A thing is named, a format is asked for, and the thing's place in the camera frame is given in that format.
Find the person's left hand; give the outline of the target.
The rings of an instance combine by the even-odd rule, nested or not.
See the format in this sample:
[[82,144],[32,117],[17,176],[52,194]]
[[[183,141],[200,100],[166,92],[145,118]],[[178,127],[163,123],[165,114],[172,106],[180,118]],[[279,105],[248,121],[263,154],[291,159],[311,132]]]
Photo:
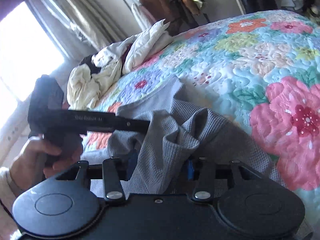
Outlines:
[[77,143],[70,156],[59,158],[52,166],[45,166],[47,155],[59,157],[61,153],[61,148],[46,139],[30,138],[10,167],[13,182],[20,190],[27,191],[35,185],[39,176],[49,178],[78,162],[83,153],[83,145],[81,142]]

